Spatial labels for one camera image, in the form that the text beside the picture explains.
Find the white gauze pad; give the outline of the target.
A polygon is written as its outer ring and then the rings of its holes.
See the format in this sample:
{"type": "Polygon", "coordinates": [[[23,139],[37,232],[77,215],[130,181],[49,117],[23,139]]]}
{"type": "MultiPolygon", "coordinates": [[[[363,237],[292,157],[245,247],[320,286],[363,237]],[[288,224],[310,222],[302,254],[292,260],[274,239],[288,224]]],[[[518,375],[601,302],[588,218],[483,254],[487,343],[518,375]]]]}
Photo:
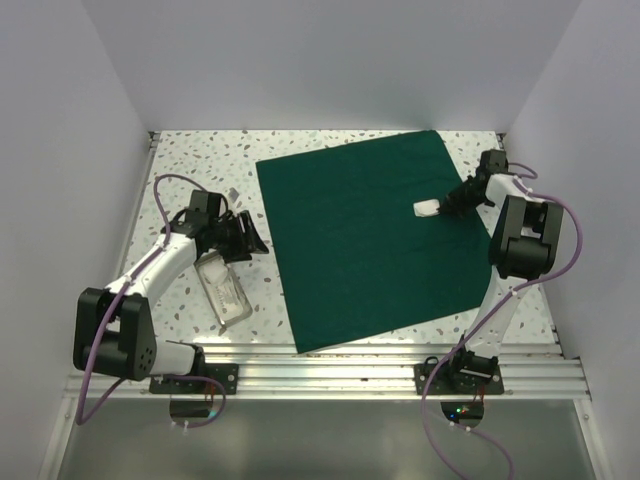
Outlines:
{"type": "Polygon", "coordinates": [[[228,268],[224,263],[207,263],[198,268],[198,274],[204,285],[217,287],[226,281],[228,268]]]}
{"type": "Polygon", "coordinates": [[[438,199],[429,199],[413,204],[413,211],[416,217],[427,218],[437,216],[440,211],[440,202],[438,199]]]}

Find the steel instrument tray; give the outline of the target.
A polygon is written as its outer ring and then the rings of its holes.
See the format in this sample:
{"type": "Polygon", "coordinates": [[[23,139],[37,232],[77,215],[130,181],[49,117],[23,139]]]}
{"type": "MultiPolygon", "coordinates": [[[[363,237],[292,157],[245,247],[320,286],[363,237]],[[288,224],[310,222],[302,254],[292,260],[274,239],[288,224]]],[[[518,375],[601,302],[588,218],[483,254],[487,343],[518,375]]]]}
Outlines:
{"type": "Polygon", "coordinates": [[[253,308],[239,278],[221,255],[206,254],[194,267],[222,332],[251,316],[253,308]]]}

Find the green surgical cloth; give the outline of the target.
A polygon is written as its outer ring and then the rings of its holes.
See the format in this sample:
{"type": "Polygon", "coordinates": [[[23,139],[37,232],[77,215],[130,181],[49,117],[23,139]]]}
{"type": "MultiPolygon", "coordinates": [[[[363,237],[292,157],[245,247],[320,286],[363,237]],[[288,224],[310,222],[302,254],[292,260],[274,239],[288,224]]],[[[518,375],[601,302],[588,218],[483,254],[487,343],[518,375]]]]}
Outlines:
{"type": "Polygon", "coordinates": [[[480,216],[414,211],[461,181],[437,132],[262,160],[256,169],[299,352],[481,304],[491,268],[480,216]]]}

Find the white suture packet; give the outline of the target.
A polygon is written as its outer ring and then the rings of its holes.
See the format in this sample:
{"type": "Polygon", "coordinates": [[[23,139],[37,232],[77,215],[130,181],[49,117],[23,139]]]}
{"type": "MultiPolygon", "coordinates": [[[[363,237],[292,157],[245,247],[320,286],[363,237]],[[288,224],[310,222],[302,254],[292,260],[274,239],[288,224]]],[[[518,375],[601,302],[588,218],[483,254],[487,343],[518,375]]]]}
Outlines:
{"type": "Polygon", "coordinates": [[[245,302],[232,280],[214,287],[212,301],[214,309],[225,321],[244,314],[245,302]]]}

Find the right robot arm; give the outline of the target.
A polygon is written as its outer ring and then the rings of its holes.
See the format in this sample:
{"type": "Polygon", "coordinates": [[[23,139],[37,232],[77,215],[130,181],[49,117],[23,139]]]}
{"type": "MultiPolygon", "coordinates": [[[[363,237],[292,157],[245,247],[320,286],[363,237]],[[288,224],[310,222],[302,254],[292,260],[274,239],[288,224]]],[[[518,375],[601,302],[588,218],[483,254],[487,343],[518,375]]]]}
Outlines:
{"type": "Polygon", "coordinates": [[[499,375],[506,331],[528,290],[552,269],[564,215],[557,202],[536,199],[519,183],[500,150],[483,152],[475,174],[444,197],[438,212],[462,216],[480,205],[499,209],[488,288],[471,327],[434,374],[461,393],[499,375]]]}

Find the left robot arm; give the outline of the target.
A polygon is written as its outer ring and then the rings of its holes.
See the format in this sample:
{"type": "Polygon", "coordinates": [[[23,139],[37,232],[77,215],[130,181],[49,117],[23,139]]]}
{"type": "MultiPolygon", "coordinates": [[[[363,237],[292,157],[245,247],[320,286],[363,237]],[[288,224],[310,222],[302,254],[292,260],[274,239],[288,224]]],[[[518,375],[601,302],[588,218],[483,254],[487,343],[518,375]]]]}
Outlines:
{"type": "Polygon", "coordinates": [[[171,284],[203,256],[248,261],[268,248],[248,211],[233,212],[219,193],[195,190],[189,205],[166,219],[151,250],[106,287],[79,296],[72,361],[76,369],[140,381],[172,375],[185,392],[208,379],[200,347],[159,342],[152,309],[171,284]]]}

